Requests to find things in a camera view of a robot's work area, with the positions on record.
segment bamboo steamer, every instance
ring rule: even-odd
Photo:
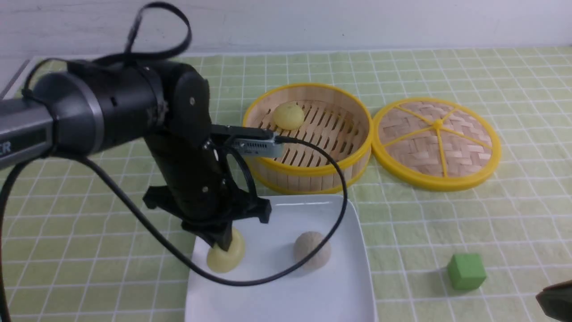
[[[279,128],[272,119],[274,109],[288,102],[304,111],[304,123],[292,131]],[[339,88],[313,83],[286,85],[262,95],[246,111],[243,126],[272,129],[319,146],[337,161],[348,185],[365,171],[374,136],[370,114],[357,98]],[[256,179],[283,194],[341,190],[334,167],[301,144],[286,144],[280,158],[248,158],[247,162]]]

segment table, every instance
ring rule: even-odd
[[[534,296],[570,279],[572,268],[572,48],[180,59],[209,79],[210,114],[219,124],[239,125],[265,91],[307,81],[353,93],[372,115],[418,96],[479,113],[503,144],[500,165],[484,184],[454,193],[413,189],[372,158],[351,186],[378,315],[383,321],[549,321]],[[162,183],[140,140],[93,159],[142,207],[146,187]],[[177,247],[192,251],[179,220],[144,212]],[[188,269],[83,166],[34,162],[17,183],[3,236],[15,321],[182,321]],[[451,289],[443,268],[457,252],[481,254],[488,279],[480,289]]]

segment wire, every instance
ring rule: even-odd
[[[133,53],[131,50],[133,48],[133,44],[135,43],[135,38],[137,38],[137,33],[139,32],[139,27],[141,26],[141,21],[143,20],[143,12],[147,9],[163,9],[179,17],[179,19],[182,20],[186,26],[185,39],[183,39],[183,41],[181,41],[177,46],[171,49],[163,50],[161,52]],[[129,30],[127,44],[125,45],[124,52],[103,56],[94,60],[93,62],[98,65],[109,66],[118,62],[127,64],[134,60],[167,60],[185,52],[185,50],[189,48],[192,38],[193,34],[190,29],[190,22],[179,8],[167,2],[151,2],[143,6],[141,9],[139,9],[139,12],[137,12],[135,21]]]
[[[200,267],[198,267],[196,264],[194,264],[190,260],[190,258],[185,256],[172,243],[170,243],[157,230],[157,228],[155,228],[153,226],[153,224],[147,219],[147,217],[141,212],[141,210],[139,210],[139,208],[135,205],[135,203],[133,203],[133,201],[125,194],[125,192],[123,192],[123,190],[121,190],[121,188],[119,188],[119,186],[117,186],[117,184],[113,181],[113,179],[107,173],[105,173],[105,171],[101,167],[99,167],[97,164],[95,164],[93,161],[91,161],[90,159],[88,159],[85,156],[66,154],[66,153],[60,152],[60,153],[58,153],[58,157],[77,161],[77,162],[80,162],[80,163],[84,164],[85,166],[91,168],[97,174],[97,176],[99,176],[105,182],[105,184],[112,190],[112,192],[114,192],[117,195],[117,197],[125,204],[125,206],[127,206],[127,208],[133,213],[133,215],[135,215],[135,217],[141,222],[143,227],[145,227],[151,233],[151,235],[153,237],[155,237],[160,244],[162,244],[165,248],[167,248],[167,250],[169,252],[171,252],[177,259],[179,259],[181,262],[183,262],[183,264],[185,264],[189,269],[191,269],[192,271],[194,271],[198,275],[206,278],[207,280],[210,280],[210,281],[213,281],[213,282],[216,282],[219,284],[223,284],[223,285],[228,285],[228,286],[255,286],[255,285],[265,284],[265,283],[277,280],[278,278],[286,276],[286,275],[292,273],[293,271],[295,271],[296,269],[300,268],[302,265],[306,264],[306,262],[308,262],[314,255],[316,255],[320,251],[320,249],[322,249],[322,247],[324,247],[324,245],[330,240],[330,238],[332,238],[333,234],[336,232],[337,228],[340,226],[341,221],[344,218],[345,210],[347,208],[347,203],[348,203],[348,188],[347,188],[347,185],[345,182],[343,172],[342,172],[341,168],[338,166],[338,164],[336,163],[336,160],[334,160],[327,152],[325,152],[320,147],[318,147],[318,146],[316,146],[310,142],[305,142],[305,141],[302,141],[302,140],[299,140],[296,138],[288,138],[285,136],[278,136],[276,138],[276,142],[277,143],[302,144],[302,145],[310,147],[310,148],[316,150],[317,152],[319,152],[320,154],[322,154],[333,165],[336,172],[340,176],[341,188],[342,188],[342,192],[343,192],[343,200],[341,203],[340,214],[338,215],[336,222],[333,224],[329,233],[316,246],[316,248],[313,249],[313,251],[311,251],[306,257],[302,258],[302,260],[300,260],[299,262],[290,266],[289,268],[283,270],[280,273],[277,273],[277,274],[274,274],[274,275],[271,275],[271,276],[268,276],[265,278],[261,278],[258,280],[252,280],[252,281],[227,280],[224,278],[214,276],[214,275],[202,270]],[[6,181],[4,182],[4,185],[2,186],[2,190],[0,191],[0,237],[1,237],[2,224],[4,221],[4,214],[6,211],[6,205],[7,205],[8,197],[10,196],[10,192],[14,186],[14,182],[16,181],[16,179],[18,178],[18,176],[20,175],[22,170],[30,162],[31,161],[23,162],[23,163],[16,165],[10,171],[10,174],[8,175],[8,177],[6,178]],[[0,277],[2,277],[1,260],[0,260]],[[2,319],[2,322],[11,322],[9,311],[8,311],[8,304],[7,304],[7,300],[6,300],[6,291],[4,289],[4,284],[3,284],[2,278],[0,278],[0,318]]]
[[[4,224],[4,213],[6,212],[6,206],[8,205],[8,197],[10,196],[10,191],[14,187],[14,183],[18,178],[18,175],[24,170],[24,168],[30,164],[30,161],[18,163],[10,174],[6,178],[2,190],[0,191],[0,239],[2,239],[2,226]],[[0,247],[0,319],[2,322],[11,322],[10,314],[8,311],[8,300],[6,299],[6,289],[4,288],[4,276],[2,275],[2,248]]]

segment white plate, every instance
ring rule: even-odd
[[[272,203],[270,223],[257,218],[236,221],[246,242],[240,265],[217,276],[230,280],[263,278],[294,264],[293,243],[306,231],[326,235],[340,213],[339,195],[265,197]],[[376,321],[374,290],[358,215],[351,202],[330,239],[326,266],[307,273],[300,268],[274,282],[233,287],[189,275],[185,322]],[[197,238],[193,262],[206,265],[209,246]]]

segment black strap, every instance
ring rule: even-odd
[[[186,31],[185,39],[180,44],[178,44],[176,47],[173,47],[171,49],[164,50],[161,52],[133,53],[131,51],[131,49],[133,48],[133,43],[135,42],[135,38],[137,38],[137,33],[139,32],[139,27],[141,26],[141,21],[143,20],[143,11],[145,11],[147,9],[153,9],[153,8],[164,9],[166,11],[169,11],[169,12],[175,14],[177,17],[179,17],[186,25],[187,31]],[[192,33],[190,30],[190,22],[187,19],[187,17],[185,16],[185,14],[181,10],[179,10],[179,8],[171,5],[170,3],[166,3],[166,2],[161,2],[161,1],[151,2],[147,5],[145,5],[143,8],[139,9],[139,12],[137,13],[137,16],[135,17],[135,21],[133,22],[133,26],[131,27],[131,30],[129,31],[129,36],[127,39],[127,45],[125,47],[125,51],[123,53],[103,56],[101,58],[94,60],[93,62],[95,64],[98,64],[101,66],[109,66],[109,65],[116,64],[118,62],[124,62],[124,63],[128,64],[128,63],[133,62],[135,60],[166,60],[166,59],[173,58],[173,57],[185,52],[185,50],[187,50],[187,48],[189,48],[191,39],[192,39]]]

